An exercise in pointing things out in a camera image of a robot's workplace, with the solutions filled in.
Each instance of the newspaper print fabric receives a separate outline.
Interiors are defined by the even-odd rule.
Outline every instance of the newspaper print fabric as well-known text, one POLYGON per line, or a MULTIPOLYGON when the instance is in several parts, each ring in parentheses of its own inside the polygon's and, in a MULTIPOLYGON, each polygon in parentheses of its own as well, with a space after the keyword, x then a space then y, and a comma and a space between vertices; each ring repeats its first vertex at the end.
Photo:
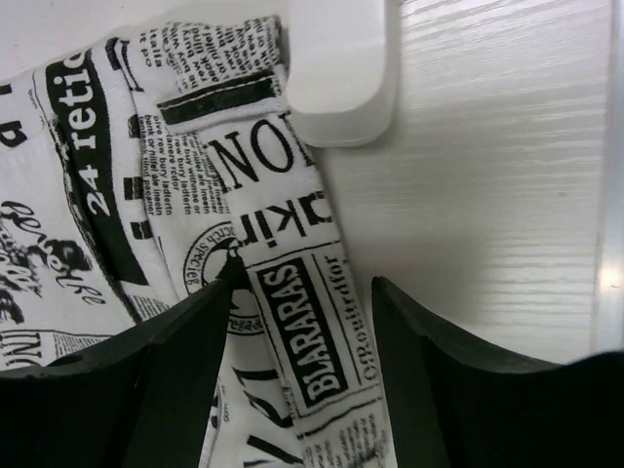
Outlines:
POLYGON ((275 18, 168 23, 0 86, 0 369, 225 279, 200 466, 393 466, 372 332, 279 47, 275 18))
MULTIPOLYGON (((373 336, 319 174, 290 124, 279 39, 274 18, 234 27, 169 23, 130 41, 129 69, 170 132, 198 139, 222 183, 232 255, 249 273, 241 288, 259 304, 258 334, 273 357, 249 378, 235 373, 258 391, 259 382, 279 380, 286 405, 269 403, 272 391, 248 397, 276 428, 292 427, 301 449, 293 456, 280 438, 264 442, 289 465, 385 466, 389 435, 373 336)), ((215 242, 206 241, 203 255, 191 248, 188 256, 210 257, 215 242)), ((241 365, 252 361, 243 357, 241 365)), ((219 427, 215 466, 227 463, 225 441, 243 447, 252 436, 232 439, 230 425, 219 427)), ((261 461, 243 459, 242 466, 261 461)))

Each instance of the white table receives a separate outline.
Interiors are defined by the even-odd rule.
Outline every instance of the white table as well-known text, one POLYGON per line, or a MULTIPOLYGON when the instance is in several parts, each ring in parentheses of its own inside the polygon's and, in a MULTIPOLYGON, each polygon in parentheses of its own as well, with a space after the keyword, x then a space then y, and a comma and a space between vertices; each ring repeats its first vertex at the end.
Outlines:
MULTIPOLYGON (((0 0, 0 79, 185 3, 0 0)), ((169 18, 191 11, 215 17, 206 0, 169 18)), ((408 0, 402 22, 395 127, 322 158, 362 288, 385 275, 554 361, 608 346, 593 297, 609 0, 408 0)))

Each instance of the seam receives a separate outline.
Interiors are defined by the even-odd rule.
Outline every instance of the seam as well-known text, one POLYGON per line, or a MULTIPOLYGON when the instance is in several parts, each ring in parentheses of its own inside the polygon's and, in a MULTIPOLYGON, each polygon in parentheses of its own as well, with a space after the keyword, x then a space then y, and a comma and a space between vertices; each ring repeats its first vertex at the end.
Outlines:
POLYGON ((169 104, 169 105, 167 105, 166 103, 165 104, 159 104, 158 108, 160 110, 167 110, 167 109, 171 109, 172 107, 179 107, 181 105, 188 104, 189 102, 192 102, 194 100, 203 99, 206 96, 215 95, 217 93, 221 93, 221 92, 224 92, 224 91, 235 90, 237 88, 244 88, 244 87, 249 86, 249 85, 255 85, 255 84, 257 84, 257 83, 259 83, 261 81, 271 80, 272 78, 273 78, 272 76, 265 76, 263 78, 258 78, 257 80, 250 81, 248 83, 243 83, 241 85, 230 86, 228 88, 223 88, 221 90, 209 91, 209 92, 206 92, 206 93, 204 93, 204 94, 202 94, 200 96, 192 97, 192 98, 190 98, 188 100, 185 100, 184 102, 176 102, 175 104, 169 104))

